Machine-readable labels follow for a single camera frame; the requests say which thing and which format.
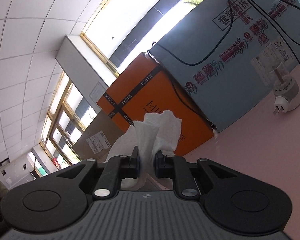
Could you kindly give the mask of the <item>orange MIUZI box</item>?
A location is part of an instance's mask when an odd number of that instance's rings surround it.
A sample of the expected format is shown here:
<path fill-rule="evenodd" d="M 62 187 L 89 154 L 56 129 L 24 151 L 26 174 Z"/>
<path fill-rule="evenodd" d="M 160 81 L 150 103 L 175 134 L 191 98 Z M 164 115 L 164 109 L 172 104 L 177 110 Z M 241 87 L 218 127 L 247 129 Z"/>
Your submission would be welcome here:
<path fill-rule="evenodd" d="M 127 131 L 147 113 L 171 111 L 181 119 L 175 153 L 183 156 L 213 137 L 213 130 L 183 88 L 147 54 L 139 54 L 97 101 L 116 126 Z"/>

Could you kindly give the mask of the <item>brown cardboard box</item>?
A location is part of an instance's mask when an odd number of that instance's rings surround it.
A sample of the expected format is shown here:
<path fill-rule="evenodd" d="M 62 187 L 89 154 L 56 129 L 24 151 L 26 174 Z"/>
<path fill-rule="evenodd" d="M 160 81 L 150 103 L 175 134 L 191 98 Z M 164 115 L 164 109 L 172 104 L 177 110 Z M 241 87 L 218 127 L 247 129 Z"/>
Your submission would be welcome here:
<path fill-rule="evenodd" d="M 122 135 L 121 129 L 101 110 L 74 144 L 73 150 L 82 160 L 93 158 L 104 163 L 111 147 Z"/>

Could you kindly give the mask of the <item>white plug adapter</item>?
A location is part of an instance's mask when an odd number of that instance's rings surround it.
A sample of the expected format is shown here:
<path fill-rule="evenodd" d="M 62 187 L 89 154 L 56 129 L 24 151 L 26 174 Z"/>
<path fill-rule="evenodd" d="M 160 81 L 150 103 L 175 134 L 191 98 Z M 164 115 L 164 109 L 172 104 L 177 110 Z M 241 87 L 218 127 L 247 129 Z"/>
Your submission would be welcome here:
<path fill-rule="evenodd" d="M 279 112 L 287 113 L 299 107 L 299 85 L 296 79 L 290 75 L 284 64 L 279 63 L 277 66 L 273 66 L 269 74 L 275 96 L 273 114 L 276 115 Z"/>

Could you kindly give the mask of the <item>light blue cardboard box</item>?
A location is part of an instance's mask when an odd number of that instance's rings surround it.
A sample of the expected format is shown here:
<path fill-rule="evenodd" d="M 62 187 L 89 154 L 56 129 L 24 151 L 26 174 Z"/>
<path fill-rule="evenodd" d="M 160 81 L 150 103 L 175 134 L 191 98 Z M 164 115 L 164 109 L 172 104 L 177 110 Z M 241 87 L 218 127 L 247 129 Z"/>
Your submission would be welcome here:
<path fill-rule="evenodd" d="M 300 0 L 203 0 L 149 52 L 223 131 L 271 92 L 270 60 L 300 62 Z"/>

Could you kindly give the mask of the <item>white paper towel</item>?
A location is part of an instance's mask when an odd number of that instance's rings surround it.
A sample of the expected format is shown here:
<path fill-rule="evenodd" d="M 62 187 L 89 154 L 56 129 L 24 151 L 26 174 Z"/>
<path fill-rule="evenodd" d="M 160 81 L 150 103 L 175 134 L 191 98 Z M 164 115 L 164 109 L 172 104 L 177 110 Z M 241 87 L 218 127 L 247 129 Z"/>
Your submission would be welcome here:
<path fill-rule="evenodd" d="M 161 114 L 146 113 L 143 121 L 134 121 L 124 135 L 111 147 L 107 160 L 118 155 L 131 155 L 138 146 L 140 156 L 140 176 L 127 178 L 121 183 L 124 190 L 139 190 L 149 177 L 154 177 L 154 158 L 158 151 L 172 154 L 181 135 L 182 120 L 173 112 L 165 110 Z"/>

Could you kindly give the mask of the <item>paper notice on wall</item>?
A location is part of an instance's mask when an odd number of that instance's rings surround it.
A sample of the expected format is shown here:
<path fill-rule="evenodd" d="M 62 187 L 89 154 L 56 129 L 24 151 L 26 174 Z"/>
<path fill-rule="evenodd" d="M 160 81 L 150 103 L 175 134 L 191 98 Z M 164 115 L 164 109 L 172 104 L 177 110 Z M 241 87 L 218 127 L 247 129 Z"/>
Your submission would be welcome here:
<path fill-rule="evenodd" d="M 96 85 L 91 90 L 91 92 L 89 93 L 90 104 L 96 105 L 98 100 L 106 92 L 107 88 L 108 87 L 102 84 L 101 82 L 97 82 Z"/>

